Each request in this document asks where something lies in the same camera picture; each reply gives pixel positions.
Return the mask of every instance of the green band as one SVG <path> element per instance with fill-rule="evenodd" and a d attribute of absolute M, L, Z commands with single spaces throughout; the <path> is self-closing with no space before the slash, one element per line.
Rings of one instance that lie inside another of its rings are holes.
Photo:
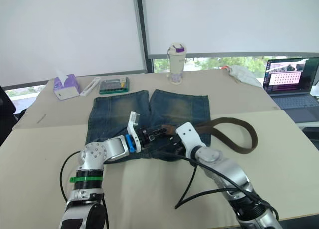
<path fill-rule="evenodd" d="M 84 182 L 84 181 L 103 181 L 103 177 L 72 177 L 70 183 Z"/>

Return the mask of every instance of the purple tissue box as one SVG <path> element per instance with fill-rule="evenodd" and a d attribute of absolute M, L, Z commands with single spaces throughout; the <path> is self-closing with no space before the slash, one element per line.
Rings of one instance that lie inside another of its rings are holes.
<path fill-rule="evenodd" d="M 62 85 L 60 78 L 54 78 L 53 91 L 60 100 L 65 100 L 80 95 L 80 87 L 75 75 L 70 74 L 67 76 L 68 78 L 65 80 L 64 85 Z"/>

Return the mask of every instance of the beige tabletop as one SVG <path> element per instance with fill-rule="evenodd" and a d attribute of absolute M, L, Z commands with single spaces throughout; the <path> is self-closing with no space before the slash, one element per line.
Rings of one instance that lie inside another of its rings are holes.
<path fill-rule="evenodd" d="M 102 79 L 115 77 L 102 76 Z M 79 77 L 81 89 L 93 78 Z M 226 70 L 185 72 L 184 81 L 180 85 L 171 84 L 166 73 L 129 75 L 129 79 L 130 92 L 148 90 L 150 97 L 155 89 L 208 95 L 212 115 L 279 109 L 262 88 L 238 82 Z M 60 101 L 53 93 L 53 80 L 50 80 L 14 129 L 87 124 L 93 99 L 109 96 L 100 95 L 98 88 L 94 88 L 86 97 Z"/>
<path fill-rule="evenodd" d="M 255 190 L 279 212 L 281 219 L 319 213 L 319 152 L 282 110 L 227 114 L 250 123 L 258 147 L 250 154 L 232 151 L 212 139 L 212 147 L 238 162 Z M 250 138 L 243 129 L 218 128 L 242 146 Z M 65 202 L 58 178 L 64 159 L 84 146 L 87 125 L 14 130 L 0 148 L 0 228 L 58 228 Z M 75 175 L 76 157 L 65 168 Z M 221 194 L 203 196 L 179 209 L 191 177 L 189 163 L 156 159 L 108 165 L 103 188 L 111 229 L 193 229 L 236 225 L 235 215 Z M 198 169 L 189 195 L 216 188 Z"/>

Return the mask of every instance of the denim shorts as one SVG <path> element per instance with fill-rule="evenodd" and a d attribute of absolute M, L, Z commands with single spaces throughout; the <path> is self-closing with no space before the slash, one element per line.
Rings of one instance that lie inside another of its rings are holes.
<path fill-rule="evenodd" d="M 131 111 L 140 114 L 137 128 L 144 129 L 158 129 L 164 124 L 179 126 L 190 122 L 197 125 L 210 121 L 208 96 L 183 95 L 156 89 L 150 102 L 146 90 L 118 96 L 97 97 L 94 99 L 88 120 L 86 144 L 103 142 L 108 138 L 127 134 L 126 127 Z M 200 138 L 207 146 L 210 145 L 210 135 L 201 135 Z M 153 158 L 153 152 L 167 142 L 168 137 L 153 141 L 141 153 L 131 153 L 114 162 Z"/>

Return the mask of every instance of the belt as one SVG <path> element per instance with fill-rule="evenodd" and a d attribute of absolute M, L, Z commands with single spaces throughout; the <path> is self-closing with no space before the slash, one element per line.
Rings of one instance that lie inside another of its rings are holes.
<path fill-rule="evenodd" d="M 216 125 L 221 124 L 221 123 L 231 123 L 231 124 L 235 124 L 235 125 L 241 126 L 244 129 L 246 129 L 248 131 L 248 133 L 250 134 L 252 146 L 250 148 L 241 147 L 241 146 L 237 145 L 236 143 L 234 143 L 224 133 L 222 133 L 218 129 L 214 128 Z M 167 135 L 175 135 L 176 134 L 175 133 L 175 130 L 176 130 L 175 126 L 163 125 L 163 127 L 167 128 L 167 133 L 166 133 Z M 212 121 L 198 124 L 194 128 L 198 134 L 210 134 L 212 136 L 215 136 L 216 138 L 218 138 L 220 141 L 222 141 L 224 144 L 226 144 L 228 147 L 230 147 L 231 149 L 233 149 L 237 153 L 241 153 L 241 154 L 251 153 L 258 145 L 257 133 L 256 133 L 255 129 L 253 128 L 253 126 L 251 126 L 249 123 L 242 121 L 240 119 L 226 118 L 226 117 L 217 118 L 217 119 L 214 119 Z"/>

